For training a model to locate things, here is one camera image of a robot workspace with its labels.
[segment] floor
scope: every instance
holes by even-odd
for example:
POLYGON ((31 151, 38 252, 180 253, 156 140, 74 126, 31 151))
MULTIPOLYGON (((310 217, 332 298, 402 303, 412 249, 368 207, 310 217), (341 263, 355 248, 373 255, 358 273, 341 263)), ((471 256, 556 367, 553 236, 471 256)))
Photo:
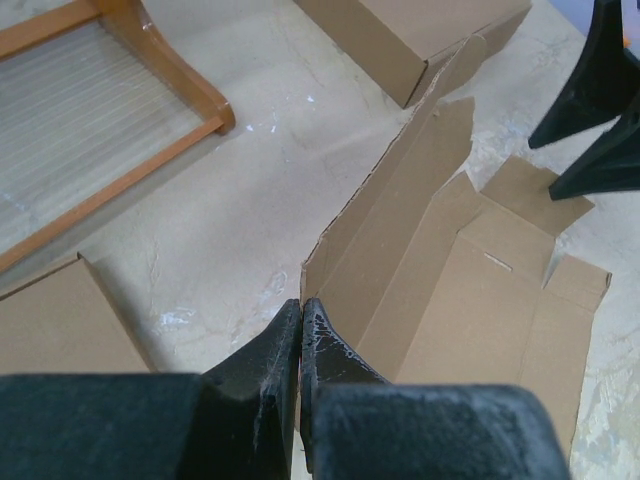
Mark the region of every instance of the floor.
MULTIPOLYGON (((2 26, 59 1, 0 0, 2 26)), ((510 154, 565 169, 592 131, 541 151, 526 139, 584 37, 546 0, 454 96, 473 95, 465 168, 481 186, 510 154)), ((203 371, 249 341, 289 297, 300 264, 398 133, 401 111, 292 0, 148 2, 169 42, 231 101, 237 128, 190 150, 0 277, 80 251, 158 367, 203 371)), ((640 195, 602 195, 558 249, 613 272, 597 312, 571 466, 577 479, 640 478, 640 195)), ((293 478, 304 473, 300 443, 293 478)))

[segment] wooden chair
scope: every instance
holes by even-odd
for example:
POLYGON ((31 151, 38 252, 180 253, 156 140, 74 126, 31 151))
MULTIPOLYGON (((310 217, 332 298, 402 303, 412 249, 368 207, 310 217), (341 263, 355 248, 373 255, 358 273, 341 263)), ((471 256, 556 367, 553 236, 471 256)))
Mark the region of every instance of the wooden chair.
POLYGON ((196 142, 213 132, 226 133, 235 125, 233 111, 225 97, 169 46, 140 0, 74 0, 0 30, 0 61, 94 21, 101 22, 107 32, 197 112, 203 122, 71 210, 0 252, 0 272, 44 246, 196 142))

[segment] open cardboard box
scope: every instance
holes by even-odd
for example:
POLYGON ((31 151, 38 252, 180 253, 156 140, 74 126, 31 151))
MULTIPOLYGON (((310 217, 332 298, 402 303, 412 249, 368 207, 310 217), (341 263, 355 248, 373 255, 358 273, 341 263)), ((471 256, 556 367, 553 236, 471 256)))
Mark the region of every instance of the open cardboard box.
POLYGON ((296 0, 398 105, 422 98, 471 35, 499 52, 530 0, 296 0))
POLYGON ((551 171, 512 157, 481 192, 465 173, 451 179, 471 151, 474 103, 436 100, 472 73, 476 43, 441 70, 323 233, 302 299, 319 297, 338 334, 390 381, 530 389, 568 454, 610 274, 570 256, 552 262, 556 237, 592 204, 552 202, 551 171))
POLYGON ((153 368, 93 267, 78 256, 0 292, 0 374, 153 368))

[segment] cardboard sheet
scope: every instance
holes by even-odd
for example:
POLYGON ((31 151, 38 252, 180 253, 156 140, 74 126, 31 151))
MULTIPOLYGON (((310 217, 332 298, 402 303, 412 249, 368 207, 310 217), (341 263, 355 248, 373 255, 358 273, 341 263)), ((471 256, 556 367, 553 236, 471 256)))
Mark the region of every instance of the cardboard sheet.
POLYGON ((319 297, 338 333, 391 381, 531 389, 568 455, 610 274, 552 256, 593 205, 552 202, 555 175, 518 157, 482 192, 465 173, 451 179, 471 150, 473 117, 469 99, 435 104, 455 72, 452 61, 323 233, 303 300, 319 297))
POLYGON ((150 370, 83 258, 61 262, 0 293, 0 374, 150 370))

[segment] white residue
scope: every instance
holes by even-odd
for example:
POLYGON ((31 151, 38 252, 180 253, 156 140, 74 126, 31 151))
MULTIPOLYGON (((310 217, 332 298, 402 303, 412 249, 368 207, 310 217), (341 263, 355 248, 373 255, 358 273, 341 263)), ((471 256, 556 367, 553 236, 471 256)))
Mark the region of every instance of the white residue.
POLYGON ((192 308, 177 307, 175 310, 164 312, 158 319, 158 327, 161 330, 174 330, 191 323, 190 318, 196 314, 192 308))

